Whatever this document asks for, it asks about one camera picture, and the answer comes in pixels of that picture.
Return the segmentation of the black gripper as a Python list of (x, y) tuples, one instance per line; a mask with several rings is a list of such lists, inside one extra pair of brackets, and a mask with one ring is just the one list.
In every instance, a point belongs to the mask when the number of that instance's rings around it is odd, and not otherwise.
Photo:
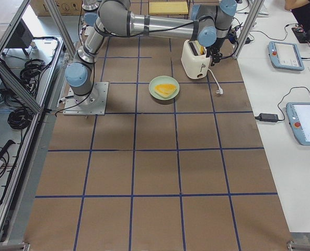
[(223, 45), (223, 39), (216, 39), (215, 43), (209, 47), (206, 47), (206, 57), (212, 57), (211, 66), (214, 66), (222, 58), (220, 49)]

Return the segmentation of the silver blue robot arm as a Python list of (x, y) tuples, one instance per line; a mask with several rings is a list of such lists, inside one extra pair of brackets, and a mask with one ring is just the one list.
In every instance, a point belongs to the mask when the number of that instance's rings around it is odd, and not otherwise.
[(75, 104), (85, 107), (98, 101), (99, 91), (90, 77), (97, 53), (106, 37), (184, 39), (181, 56), (184, 70), (191, 79), (203, 78), (207, 67), (222, 58), (220, 48), (227, 37), (236, 9), (236, 1), (194, 5), (191, 19), (179, 19), (134, 14), (130, 11), (130, 1), (102, 1), (93, 30), (77, 49), (74, 62), (65, 70)]
[(98, 0), (82, 0), (82, 9), (86, 12), (93, 12), (98, 9), (100, 2)]

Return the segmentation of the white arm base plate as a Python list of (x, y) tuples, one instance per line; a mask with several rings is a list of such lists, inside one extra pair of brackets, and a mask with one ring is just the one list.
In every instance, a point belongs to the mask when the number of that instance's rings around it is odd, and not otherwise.
[(109, 82), (96, 82), (91, 95), (81, 103), (81, 98), (74, 96), (67, 99), (62, 113), (66, 116), (104, 116), (106, 112)]

